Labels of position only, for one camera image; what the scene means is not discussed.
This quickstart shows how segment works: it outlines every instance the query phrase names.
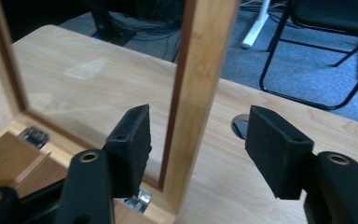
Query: metal bracket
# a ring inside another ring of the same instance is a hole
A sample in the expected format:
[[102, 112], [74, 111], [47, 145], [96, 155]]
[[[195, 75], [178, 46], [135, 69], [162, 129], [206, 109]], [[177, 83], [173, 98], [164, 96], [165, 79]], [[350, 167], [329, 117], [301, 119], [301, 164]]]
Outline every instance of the metal bracket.
[[150, 204], [152, 200], [152, 193], [147, 191], [144, 188], [139, 190], [138, 197], [132, 197], [129, 199], [119, 199], [119, 201], [126, 204], [129, 208], [139, 212], [144, 213], [147, 206]]
[[42, 148], [48, 141], [48, 134], [38, 130], [34, 126], [30, 126], [25, 129], [21, 134], [20, 138], [28, 143], [31, 143], [37, 149]]

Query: light wood tabletop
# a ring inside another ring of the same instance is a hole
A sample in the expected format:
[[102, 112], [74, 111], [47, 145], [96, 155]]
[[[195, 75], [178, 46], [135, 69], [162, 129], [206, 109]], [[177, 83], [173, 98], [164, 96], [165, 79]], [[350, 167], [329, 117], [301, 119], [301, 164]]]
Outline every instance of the light wood tabletop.
[[[123, 111], [150, 104], [156, 150], [149, 172], [158, 175], [175, 64], [54, 26], [13, 48], [32, 109], [96, 144]], [[232, 119], [251, 105], [290, 121], [315, 142], [315, 153], [335, 151], [358, 161], [358, 122], [220, 79], [177, 223], [306, 223], [303, 202], [275, 199], [244, 141], [231, 131]], [[0, 87], [0, 127], [12, 119]]]

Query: wooden frame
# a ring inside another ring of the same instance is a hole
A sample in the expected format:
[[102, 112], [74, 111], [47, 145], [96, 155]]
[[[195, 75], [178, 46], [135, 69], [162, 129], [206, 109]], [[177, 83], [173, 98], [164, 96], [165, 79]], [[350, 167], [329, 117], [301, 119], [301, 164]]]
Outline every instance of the wooden frame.
[[[154, 209], [162, 209], [175, 216], [184, 203], [239, 2], [186, 1], [182, 47], [174, 82], [161, 177], [156, 186], [145, 184], [154, 193], [153, 202], [157, 206]], [[13, 115], [46, 128], [53, 141], [56, 139], [63, 145], [76, 142], [81, 147], [89, 147], [87, 143], [27, 111], [28, 104], [19, 78], [0, 6], [0, 80]]]

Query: white table leg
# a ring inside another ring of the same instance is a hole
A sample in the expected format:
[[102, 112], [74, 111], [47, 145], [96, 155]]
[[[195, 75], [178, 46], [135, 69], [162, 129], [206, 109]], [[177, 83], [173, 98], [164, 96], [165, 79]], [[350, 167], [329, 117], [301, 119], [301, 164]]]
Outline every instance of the white table leg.
[[264, 26], [264, 23], [269, 18], [269, 14], [267, 13], [267, 10], [269, 9], [269, 2], [270, 0], [263, 1], [263, 5], [260, 9], [260, 12], [258, 13], [257, 20], [241, 43], [241, 47], [244, 49], [249, 49], [254, 44], [255, 39]]

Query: black office chair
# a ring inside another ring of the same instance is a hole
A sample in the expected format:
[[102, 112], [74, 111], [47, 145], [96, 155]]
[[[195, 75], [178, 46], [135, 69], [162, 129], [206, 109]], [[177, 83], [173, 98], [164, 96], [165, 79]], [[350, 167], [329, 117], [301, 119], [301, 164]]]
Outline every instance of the black office chair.
[[358, 52], [358, 47], [352, 51], [345, 51], [340, 49], [330, 49], [322, 46], [316, 46], [312, 44], [296, 42], [293, 40], [282, 39], [281, 34], [287, 20], [291, 18], [292, 22], [300, 27], [309, 28], [313, 30], [319, 30], [329, 33], [337, 33], [342, 35], [352, 35], [358, 37], [358, 1], [353, 0], [289, 0], [287, 6], [283, 12], [281, 21], [279, 22], [278, 28], [275, 35], [268, 47], [269, 56], [264, 67], [263, 73], [259, 80], [260, 88], [263, 91], [299, 102], [304, 105], [310, 105], [323, 110], [333, 110], [341, 108], [346, 105], [353, 95], [358, 91], [358, 82], [353, 87], [348, 96], [338, 105], [323, 105], [314, 103], [311, 101], [303, 100], [283, 94], [276, 91], [270, 91], [264, 86], [264, 79], [275, 49], [277, 48], [278, 42], [287, 42], [302, 46], [307, 46], [316, 49], [326, 49], [334, 52], [346, 53], [347, 55], [341, 59], [334, 66], [339, 66], [345, 60], [350, 58], [354, 53]]

